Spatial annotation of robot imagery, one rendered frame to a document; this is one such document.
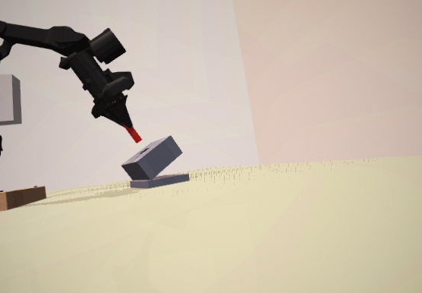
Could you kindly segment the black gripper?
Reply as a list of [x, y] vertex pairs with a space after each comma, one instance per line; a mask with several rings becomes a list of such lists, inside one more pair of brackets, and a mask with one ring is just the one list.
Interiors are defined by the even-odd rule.
[[91, 114], [95, 118], [104, 116], [120, 126], [124, 127], [122, 124], [129, 128], [133, 126], [125, 105], [128, 95], [122, 93], [132, 88], [130, 78], [123, 76], [111, 82], [107, 70], [97, 68], [85, 74], [81, 82], [83, 89], [88, 90], [94, 98], [95, 106]]

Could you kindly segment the grey sloped panel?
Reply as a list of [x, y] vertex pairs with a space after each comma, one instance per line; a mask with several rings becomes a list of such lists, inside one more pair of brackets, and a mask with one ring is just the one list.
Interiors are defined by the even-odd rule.
[[182, 154], [171, 135], [156, 140], [132, 156], [121, 167], [133, 179], [134, 188], [162, 187], [189, 181], [189, 174], [162, 175], [159, 173]]

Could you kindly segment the red peg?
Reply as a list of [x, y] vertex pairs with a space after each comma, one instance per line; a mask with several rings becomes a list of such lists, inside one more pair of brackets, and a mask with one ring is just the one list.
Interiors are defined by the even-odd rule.
[[140, 137], [140, 135], [133, 128], [133, 126], [131, 128], [129, 128], [125, 124], [122, 124], [122, 125], [124, 125], [124, 127], [127, 129], [127, 131], [129, 132], [129, 134], [131, 135], [131, 137], [134, 139], [134, 141], [136, 143], [138, 143], [138, 142], [140, 142], [142, 140], [141, 137]]

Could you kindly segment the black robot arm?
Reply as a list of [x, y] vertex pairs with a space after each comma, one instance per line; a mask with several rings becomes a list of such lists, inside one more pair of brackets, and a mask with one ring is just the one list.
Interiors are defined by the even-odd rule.
[[0, 20], [0, 37], [4, 39], [0, 46], [0, 61], [9, 56], [13, 45], [36, 46], [50, 49], [67, 57], [61, 57], [60, 68], [73, 69], [80, 79], [94, 69], [101, 68], [97, 60], [109, 64], [126, 50], [110, 28], [105, 29], [91, 41], [83, 33], [75, 32], [66, 26], [54, 26], [41, 29], [2, 22]]

